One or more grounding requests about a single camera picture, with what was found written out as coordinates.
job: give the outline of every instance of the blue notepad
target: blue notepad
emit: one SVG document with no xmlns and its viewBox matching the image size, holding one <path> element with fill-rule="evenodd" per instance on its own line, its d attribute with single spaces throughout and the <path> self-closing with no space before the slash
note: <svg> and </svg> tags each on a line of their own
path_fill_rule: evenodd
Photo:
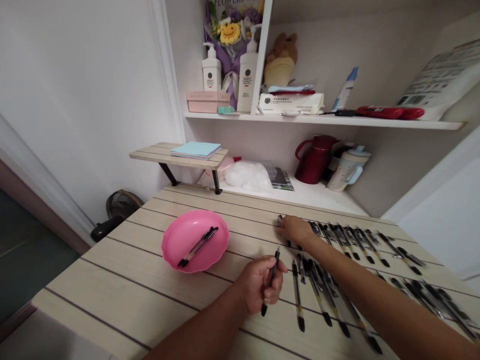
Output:
<svg viewBox="0 0 480 360">
<path fill-rule="evenodd" d="M 192 155 L 195 157 L 207 157 L 215 153 L 220 148 L 220 144 L 211 142 L 196 142 L 190 141 L 186 144 L 173 148 L 170 152 L 173 154 Z"/>
</svg>

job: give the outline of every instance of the plush toy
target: plush toy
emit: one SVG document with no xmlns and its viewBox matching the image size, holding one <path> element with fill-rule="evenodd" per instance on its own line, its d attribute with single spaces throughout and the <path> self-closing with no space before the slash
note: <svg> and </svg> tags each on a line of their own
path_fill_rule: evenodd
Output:
<svg viewBox="0 0 480 360">
<path fill-rule="evenodd" d="M 220 21 L 218 23 L 217 32 L 220 34 L 220 42 L 225 45 L 231 45 L 235 43 L 240 35 L 240 24 L 231 22 L 230 17 Z"/>
<path fill-rule="evenodd" d="M 273 48 L 266 57 L 264 75 L 267 88 L 288 86 L 299 57 L 296 42 L 296 33 L 287 37 L 283 32 L 277 36 Z"/>
<path fill-rule="evenodd" d="M 273 43 L 273 48 L 270 50 L 266 57 L 266 63 L 271 63 L 277 58 L 291 58 L 293 63 L 296 64 L 299 58 L 297 53 L 297 47 L 295 43 L 297 42 L 297 34 L 293 33 L 289 37 L 282 32 L 276 37 L 275 42 Z"/>
</svg>

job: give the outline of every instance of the hand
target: hand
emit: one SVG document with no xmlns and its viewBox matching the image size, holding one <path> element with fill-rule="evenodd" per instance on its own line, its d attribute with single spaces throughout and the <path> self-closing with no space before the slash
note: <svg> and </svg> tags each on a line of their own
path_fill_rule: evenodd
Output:
<svg viewBox="0 0 480 360">
<path fill-rule="evenodd" d="M 281 220 L 280 227 L 276 228 L 276 233 L 300 245 L 302 248 L 305 248 L 306 242 L 308 242 L 312 236 L 315 237 L 314 231 L 307 221 L 289 215 Z"/>
<path fill-rule="evenodd" d="M 269 287 L 270 269 L 276 263 L 275 256 L 263 256 L 250 262 L 240 276 L 233 283 L 238 291 L 242 302 L 245 304 L 249 314 L 259 313 L 262 309 L 262 303 L 275 304 L 279 300 L 282 283 L 284 282 L 283 273 L 288 269 L 285 264 L 279 260 L 275 275 Z"/>
</svg>

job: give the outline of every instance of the flower bouquet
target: flower bouquet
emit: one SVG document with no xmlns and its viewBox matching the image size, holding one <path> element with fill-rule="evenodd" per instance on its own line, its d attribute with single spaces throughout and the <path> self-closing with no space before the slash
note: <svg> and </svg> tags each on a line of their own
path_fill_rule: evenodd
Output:
<svg viewBox="0 0 480 360">
<path fill-rule="evenodd" d="M 240 56 L 252 38 L 250 27 L 261 24 L 265 0 L 206 0 L 205 41 L 215 46 L 223 73 L 222 91 L 230 94 L 230 105 L 237 109 Z M 260 31 L 255 40 L 260 39 Z"/>
</svg>

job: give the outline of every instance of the pink bowl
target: pink bowl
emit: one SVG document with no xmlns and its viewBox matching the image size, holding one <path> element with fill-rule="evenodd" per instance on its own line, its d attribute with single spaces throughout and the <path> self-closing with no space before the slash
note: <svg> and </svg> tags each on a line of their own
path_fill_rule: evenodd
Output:
<svg viewBox="0 0 480 360">
<path fill-rule="evenodd" d="M 194 247 L 210 227 L 218 227 L 210 240 L 190 260 L 178 267 L 179 261 Z M 220 260 L 229 245 L 227 224 L 213 211 L 195 210 L 180 215 L 163 234 L 163 258 L 174 269 L 191 274 L 207 270 Z"/>
</svg>

